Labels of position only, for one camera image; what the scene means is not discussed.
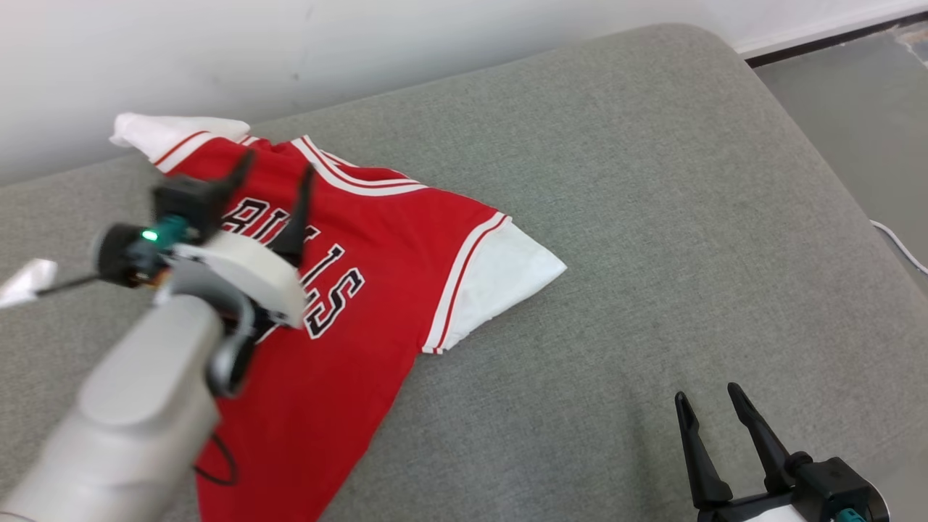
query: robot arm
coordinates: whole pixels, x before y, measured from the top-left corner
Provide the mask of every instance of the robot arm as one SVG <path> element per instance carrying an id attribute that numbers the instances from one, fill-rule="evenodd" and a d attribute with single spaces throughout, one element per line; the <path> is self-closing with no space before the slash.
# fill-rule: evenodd
<path id="1" fill-rule="evenodd" d="M 700 439 L 690 400 L 679 392 L 677 421 L 698 522 L 889 522 L 880 492 L 844 461 L 815 463 L 804 451 L 789 454 L 739 385 L 728 383 L 728 395 L 764 466 L 767 492 L 732 500 Z"/>
<path id="2" fill-rule="evenodd" d="M 153 191 L 154 227 L 116 225 L 98 242 L 99 279 L 135 287 L 170 278 L 156 306 L 84 382 L 39 460 L 0 504 L 0 522 L 158 520 L 219 421 L 213 398 L 240 391 L 270 328 L 300 327 L 296 267 L 313 170 L 293 218 L 265 247 L 220 229 L 251 159 L 246 153 L 219 181 L 166 179 Z M 32 289 L 33 297 L 49 292 Z"/>

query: floor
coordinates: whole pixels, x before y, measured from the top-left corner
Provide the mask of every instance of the floor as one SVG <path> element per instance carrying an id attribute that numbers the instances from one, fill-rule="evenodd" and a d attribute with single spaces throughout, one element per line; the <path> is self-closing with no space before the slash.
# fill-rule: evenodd
<path id="1" fill-rule="evenodd" d="M 754 72 L 870 219 L 928 265 L 928 22 Z M 900 259 L 928 294 L 928 277 Z"/>

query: gray sofa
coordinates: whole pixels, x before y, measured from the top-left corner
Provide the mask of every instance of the gray sofa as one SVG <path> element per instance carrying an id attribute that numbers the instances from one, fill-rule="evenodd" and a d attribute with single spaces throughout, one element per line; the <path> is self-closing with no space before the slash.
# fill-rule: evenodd
<path id="1" fill-rule="evenodd" d="M 678 390 L 735 495 L 763 489 L 728 381 L 789 450 L 878 485 L 928 444 L 928 299 L 709 33 L 653 26 L 254 129 L 304 133 L 502 209 L 569 267 L 420 358 L 324 520 L 694 520 Z M 132 155 L 0 189 L 0 274 L 86 271 L 157 178 Z M 0 313 L 0 492 L 149 298 L 96 284 Z M 192 480 L 167 519 L 197 519 Z"/>

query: white cable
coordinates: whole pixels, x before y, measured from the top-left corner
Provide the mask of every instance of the white cable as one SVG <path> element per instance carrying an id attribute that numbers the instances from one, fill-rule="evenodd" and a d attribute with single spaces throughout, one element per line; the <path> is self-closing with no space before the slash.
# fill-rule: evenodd
<path id="1" fill-rule="evenodd" d="M 873 224 L 874 227 L 879 228 L 887 236 L 889 236 L 889 239 L 893 240 L 893 243 L 895 243 L 896 247 L 899 248 L 899 252 L 901 252 L 902 255 L 904 255 L 909 260 L 909 262 L 915 266 L 915 268 L 917 268 L 925 276 L 928 276 L 928 268 L 925 268 L 925 266 L 922 263 L 919 263 L 919 260 L 916 259 L 914 255 L 912 255 L 912 252 L 909 252 L 909 249 L 906 248 L 906 245 L 902 244 L 902 240 L 900 240 L 895 235 L 895 233 L 889 229 L 889 227 L 887 227 L 886 225 L 878 221 L 873 221 L 872 219 L 870 220 L 870 222 Z"/>

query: red basketball jersey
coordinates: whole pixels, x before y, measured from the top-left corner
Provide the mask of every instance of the red basketball jersey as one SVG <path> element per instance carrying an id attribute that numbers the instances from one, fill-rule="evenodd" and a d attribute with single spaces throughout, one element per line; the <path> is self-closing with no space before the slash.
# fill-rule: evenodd
<path id="1" fill-rule="evenodd" d="M 139 148 L 169 175 L 203 179 L 226 176 L 246 148 L 256 150 L 224 228 L 263 243 L 290 218 L 307 163 L 316 168 L 298 270 L 304 330 L 269 332 L 241 396 L 218 401 L 216 433 L 238 463 L 238 484 L 198 484 L 205 522 L 315 520 L 417 354 L 442 353 L 565 266 L 494 208 L 352 165 L 309 137 L 272 145 L 242 135 L 242 125 L 127 114 L 113 141 Z M 199 465 L 228 473 L 212 447 Z"/>

